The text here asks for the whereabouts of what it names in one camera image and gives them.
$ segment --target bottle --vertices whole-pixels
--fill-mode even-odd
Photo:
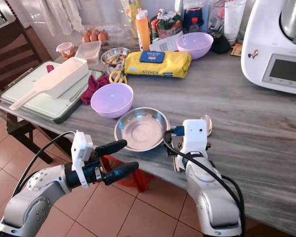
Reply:
[[[189,33],[199,32],[199,28],[198,28],[198,25],[197,25],[197,17],[192,18],[192,25],[189,27],[188,32]]]
[[[136,29],[138,35],[138,42],[141,51],[149,51],[150,45],[150,32],[148,25],[148,11],[138,9],[138,14],[136,15]]]

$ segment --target black cable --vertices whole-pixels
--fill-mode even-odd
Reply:
[[[244,202],[244,199],[243,199],[241,189],[238,186],[238,184],[233,179],[229,178],[228,176],[222,175],[222,178],[225,179],[225,180],[228,180],[229,182],[231,182],[233,184],[233,186],[237,190],[237,193],[238,193],[238,196],[239,196],[239,199],[240,199],[240,204],[241,204],[241,210],[240,210],[241,225],[243,225],[245,227],[246,226],[245,205],[244,205],[245,202]]]
[[[73,131],[69,131],[69,132],[64,132],[63,134],[60,134],[58,137],[54,138],[53,140],[51,140],[47,145],[45,145],[42,149],[39,150],[39,152],[34,156],[34,158],[32,159],[31,163],[28,165],[28,167],[26,168],[26,170],[24,171],[21,179],[19,180],[18,184],[15,187],[15,190],[12,194],[12,197],[17,195],[20,192],[20,186],[23,183],[27,173],[30,171],[32,165],[34,164],[34,162],[37,160],[37,158],[39,157],[39,155],[47,148],[49,147],[51,144],[53,144],[55,141],[57,141],[59,138],[69,134],[69,133],[73,133]]]
[[[203,170],[205,170],[207,173],[209,173],[214,179],[216,179],[225,189],[226,191],[231,195],[231,197],[233,198],[233,200],[235,201],[236,205],[239,208],[240,211],[240,222],[241,222],[241,230],[242,230],[242,234],[241,236],[244,237],[245,236],[245,214],[244,214],[244,208],[242,208],[242,204],[240,203],[240,201],[238,200],[237,196],[234,194],[234,192],[230,189],[230,187],[220,178],[218,177],[214,172],[212,172],[209,168],[207,168],[206,166],[204,166],[202,163],[198,162],[197,160],[193,159],[192,157],[190,157],[187,154],[184,154],[180,151],[177,151],[176,149],[174,149],[172,146],[169,145],[169,143],[166,140],[166,135],[169,133],[174,133],[174,130],[167,130],[163,133],[163,141],[164,144],[174,153],[184,157],[185,159],[193,162],[194,164],[196,164],[197,166],[199,166],[200,168],[202,168]]]
[[[37,171],[35,171],[35,172],[33,172],[32,174],[30,174],[28,177],[26,177],[26,179],[25,180],[23,180],[23,182],[20,184],[20,187],[19,187],[19,190],[18,190],[18,192],[17,193],[19,193],[19,192],[21,192],[21,190],[22,190],[22,188],[23,188],[23,186],[28,182],[28,180],[33,176],[33,175],[35,175],[36,173],[38,172],[38,170]]]

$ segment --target lavender plastic bowl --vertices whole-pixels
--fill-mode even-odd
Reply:
[[[111,83],[98,89],[91,97],[91,107],[99,115],[114,119],[132,107],[133,89],[123,83]]]
[[[182,35],[177,39],[177,46],[180,52],[189,52],[192,59],[203,57],[213,44],[213,37],[203,32],[193,32]]]

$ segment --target kitchen counter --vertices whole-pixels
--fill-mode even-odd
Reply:
[[[185,79],[128,75],[135,107],[153,107],[180,125],[208,114],[213,133],[209,157],[221,174],[240,186],[246,214],[296,236],[296,95],[252,84],[240,58],[208,53],[192,61]],[[54,124],[22,110],[0,108],[56,133],[80,130],[95,146],[114,141],[116,119],[102,118],[81,105],[65,122]],[[173,170],[159,146],[148,152],[122,150],[114,156],[138,161],[140,169],[185,188],[185,174]]]

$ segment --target clear food container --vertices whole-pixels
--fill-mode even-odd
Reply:
[[[79,46],[75,56],[77,58],[83,58],[88,62],[98,64],[100,50],[101,50],[100,41],[82,43]]]
[[[69,59],[71,57],[74,57],[75,55],[74,44],[71,42],[66,42],[58,45],[56,51],[60,52],[65,59]]]

